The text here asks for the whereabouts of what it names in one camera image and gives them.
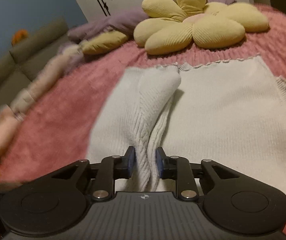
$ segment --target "ribbed black surface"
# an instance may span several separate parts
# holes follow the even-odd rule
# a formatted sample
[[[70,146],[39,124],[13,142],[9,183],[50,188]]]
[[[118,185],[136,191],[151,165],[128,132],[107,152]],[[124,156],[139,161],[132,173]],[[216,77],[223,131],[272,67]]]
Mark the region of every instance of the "ribbed black surface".
[[[5,240],[40,239],[16,236]],[[75,227],[46,240],[284,240],[276,232],[268,236],[245,237],[225,232],[210,223],[192,202],[175,199],[171,192],[125,193],[105,203],[94,204]]]

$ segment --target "white towel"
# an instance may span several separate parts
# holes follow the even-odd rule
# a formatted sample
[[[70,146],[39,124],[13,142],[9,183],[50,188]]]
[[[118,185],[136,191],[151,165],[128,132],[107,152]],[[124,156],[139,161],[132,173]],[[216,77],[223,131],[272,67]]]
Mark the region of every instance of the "white towel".
[[[155,152],[160,145],[170,98],[180,82],[177,66],[128,68],[107,99],[90,134],[86,157],[98,163],[107,156],[124,155],[129,146],[135,147],[137,176],[127,183],[117,180],[116,190],[145,190],[153,165],[147,158],[147,148]]]
[[[166,155],[212,159],[286,194],[286,81],[261,57],[181,69],[163,135]],[[163,190],[173,188],[162,181]]]

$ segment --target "flower-shaped cushion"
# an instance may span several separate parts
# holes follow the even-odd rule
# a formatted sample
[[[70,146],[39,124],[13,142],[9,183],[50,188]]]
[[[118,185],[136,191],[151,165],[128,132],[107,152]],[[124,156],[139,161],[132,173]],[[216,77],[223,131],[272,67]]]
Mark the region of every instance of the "flower-shaped cushion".
[[[267,17],[248,3],[176,1],[143,1],[142,8],[151,18],[136,26],[134,39],[148,54],[179,51],[192,40],[204,49],[220,49],[240,42],[245,32],[269,28]]]

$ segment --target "pink blanket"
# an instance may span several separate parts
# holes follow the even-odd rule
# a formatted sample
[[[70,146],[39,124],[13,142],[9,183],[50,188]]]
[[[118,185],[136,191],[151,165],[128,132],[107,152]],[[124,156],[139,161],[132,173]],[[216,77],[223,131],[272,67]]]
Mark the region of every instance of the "pink blanket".
[[[193,44],[181,53],[150,57],[130,41],[62,78],[29,112],[3,158],[0,179],[35,179],[84,158],[89,132],[126,67],[185,61],[199,65],[260,53],[276,76],[286,78],[286,15],[268,6],[258,5],[258,8],[269,17],[271,30],[247,34],[247,40],[241,46],[212,51]]]

